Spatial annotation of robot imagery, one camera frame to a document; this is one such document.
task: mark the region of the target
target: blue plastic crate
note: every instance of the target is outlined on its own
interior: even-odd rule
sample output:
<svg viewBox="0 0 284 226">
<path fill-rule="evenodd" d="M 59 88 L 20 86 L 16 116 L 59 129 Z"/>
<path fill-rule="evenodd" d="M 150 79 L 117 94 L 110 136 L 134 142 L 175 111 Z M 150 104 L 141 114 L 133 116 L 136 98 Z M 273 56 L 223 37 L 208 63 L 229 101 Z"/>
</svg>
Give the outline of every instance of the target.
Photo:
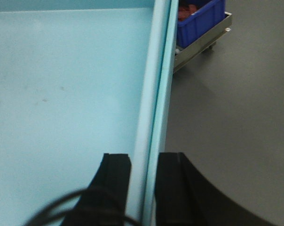
<svg viewBox="0 0 284 226">
<path fill-rule="evenodd" d="M 200 9 L 178 22 L 177 45 L 185 48 L 225 18 L 226 0 L 186 0 Z"/>
</svg>

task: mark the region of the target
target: metal cart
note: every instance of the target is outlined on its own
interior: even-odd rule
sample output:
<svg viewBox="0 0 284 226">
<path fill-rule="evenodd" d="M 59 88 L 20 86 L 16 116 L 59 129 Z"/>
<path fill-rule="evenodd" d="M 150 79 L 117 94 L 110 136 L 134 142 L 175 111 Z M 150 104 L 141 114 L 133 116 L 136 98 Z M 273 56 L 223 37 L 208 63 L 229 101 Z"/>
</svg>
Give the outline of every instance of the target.
<svg viewBox="0 0 284 226">
<path fill-rule="evenodd" d="M 228 12 L 225 12 L 225 14 L 226 16 L 224 20 L 207 31 L 195 42 L 191 43 L 186 48 L 181 48 L 179 46 L 176 47 L 179 50 L 179 53 L 176 54 L 174 58 L 174 73 L 185 66 L 189 60 L 198 54 L 202 53 L 208 48 L 212 49 L 216 44 L 216 41 L 231 30 L 229 27 L 232 25 L 232 14 Z"/>
</svg>

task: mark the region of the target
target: wire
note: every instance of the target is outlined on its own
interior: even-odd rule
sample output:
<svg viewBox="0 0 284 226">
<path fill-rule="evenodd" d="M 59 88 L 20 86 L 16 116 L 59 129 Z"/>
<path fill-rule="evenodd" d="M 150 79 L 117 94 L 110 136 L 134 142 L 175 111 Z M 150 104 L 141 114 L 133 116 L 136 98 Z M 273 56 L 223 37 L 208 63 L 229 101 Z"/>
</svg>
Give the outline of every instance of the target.
<svg viewBox="0 0 284 226">
<path fill-rule="evenodd" d="M 93 186 L 88 189 L 80 189 L 75 192 L 66 194 L 62 196 L 61 198 L 55 200 L 54 202 L 50 203 L 46 207 L 44 207 L 41 211 L 39 211 L 37 214 L 35 214 L 27 223 L 25 223 L 24 226 L 36 226 L 36 222 L 40 221 L 43 218 L 46 218 L 51 210 L 53 210 L 55 207 L 63 204 L 64 202 L 75 198 L 82 194 L 89 194 L 89 193 L 102 193 L 105 196 L 109 198 L 109 200 L 117 207 L 119 211 L 122 211 L 121 205 L 119 201 L 116 199 L 116 197 L 110 193 L 107 189 L 99 186 Z"/>
<path fill-rule="evenodd" d="M 70 209 L 70 210 L 63 210 L 57 214 L 54 214 L 50 217 L 48 217 L 47 219 L 37 222 L 38 224 L 34 224 L 33 226 L 44 226 L 47 225 L 49 223 L 52 223 L 54 221 L 57 221 L 61 218 L 63 218 L 65 215 L 69 214 L 69 213 L 89 213 L 89 214 L 94 214 L 94 215 L 105 215 L 105 216 L 110 216 L 110 217 L 116 217 L 118 218 L 118 220 L 122 220 L 125 222 L 130 223 L 131 225 L 134 226 L 142 226 L 138 221 L 124 215 L 121 214 L 119 212 L 113 211 L 113 210 L 108 210 L 108 209 L 103 209 L 103 208 L 76 208 L 76 209 Z"/>
</svg>

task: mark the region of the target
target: caster wheel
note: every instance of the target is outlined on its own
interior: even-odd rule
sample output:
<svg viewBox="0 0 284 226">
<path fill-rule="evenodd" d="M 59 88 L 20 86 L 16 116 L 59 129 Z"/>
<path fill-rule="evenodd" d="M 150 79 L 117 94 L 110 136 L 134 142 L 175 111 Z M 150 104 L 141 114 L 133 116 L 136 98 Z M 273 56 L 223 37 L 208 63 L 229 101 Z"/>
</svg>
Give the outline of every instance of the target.
<svg viewBox="0 0 284 226">
<path fill-rule="evenodd" d="M 213 46 L 216 45 L 216 42 L 212 43 L 212 45 L 210 45 L 208 48 L 206 48 L 202 53 L 205 53 L 207 52 L 208 50 L 212 50 L 213 49 Z"/>
</svg>

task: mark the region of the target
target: light blue tray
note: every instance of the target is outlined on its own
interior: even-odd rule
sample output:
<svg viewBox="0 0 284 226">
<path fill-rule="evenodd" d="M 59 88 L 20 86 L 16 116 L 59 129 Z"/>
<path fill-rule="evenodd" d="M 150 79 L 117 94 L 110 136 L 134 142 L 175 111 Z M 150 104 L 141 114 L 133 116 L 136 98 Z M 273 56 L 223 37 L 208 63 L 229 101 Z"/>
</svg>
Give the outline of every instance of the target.
<svg viewBox="0 0 284 226">
<path fill-rule="evenodd" d="M 21 225 L 128 153 L 150 224 L 177 0 L 0 0 L 0 226 Z"/>
</svg>

